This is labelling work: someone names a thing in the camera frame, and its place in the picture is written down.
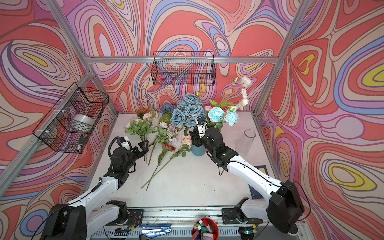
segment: blue book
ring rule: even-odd
[[[266,165],[255,166],[255,168],[259,169],[260,171],[268,175],[268,172],[266,170]],[[253,187],[249,186],[249,190],[251,191],[252,199],[263,199],[260,193],[256,191]]]

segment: light blue flower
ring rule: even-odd
[[[164,103],[163,106],[160,107],[160,112],[162,115],[168,113],[169,115],[176,109],[176,105],[170,103]]]
[[[186,100],[181,100],[179,102],[179,104],[177,105],[177,108],[178,109],[184,109],[186,106],[189,106],[189,105],[190,105],[190,103],[187,102]]]
[[[214,107],[209,111],[208,116],[211,122],[221,122],[224,117],[224,111],[219,107]]]
[[[200,98],[194,94],[188,94],[184,97],[184,100],[186,100],[190,104],[199,104],[203,105]]]
[[[237,123],[237,120],[239,119],[239,115],[237,115],[236,112],[228,112],[225,116],[224,120],[229,123],[229,126],[234,125]]]
[[[204,110],[201,105],[189,105],[184,109],[185,117],[197,119],[201,116],[201,111]]]
[[[171,117],[171,123],[172,125],[175,125],[176,127],[181,127],[183,123],[185,122],[185,114],[183,111],[181,111],[179,108],[176,108]]]
[[[196,126],[197,124],[196,124],[196,120],[195,119],[187,119],[186,121],[185,121],[185,126],[186,127],[194,127],[194,126]]]

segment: blue object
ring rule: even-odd
[[[254,166],[255,168],[259,169],[260,171],[262,171],[263,173],[267,174],[268,175],[268,172],[266,170],[266,165],[261,165],[261,166]],[[261,194],[256,191],[253,187],[251,187],[250,185],[249,186],[249,190],[251,191],[251,196],[252,196],[252,199],[263,199],[263,196],[261,196]]]
[[[195,145],[192,145],[192,153],[195,156],[203,156],[205,153],[205,147],[203,145],[200,147],[195,147]]]

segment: pink flower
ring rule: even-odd
[[[207,112],[211,111],[212,107],[211,106],[205,106],[204,107],[204,110],[206,110]]]

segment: blue vase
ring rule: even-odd
[[[192,145],[191,152],[195,156],[203,156],[205,154],[205,147],[201,145],[200,147],[195,147],[195,145]]]

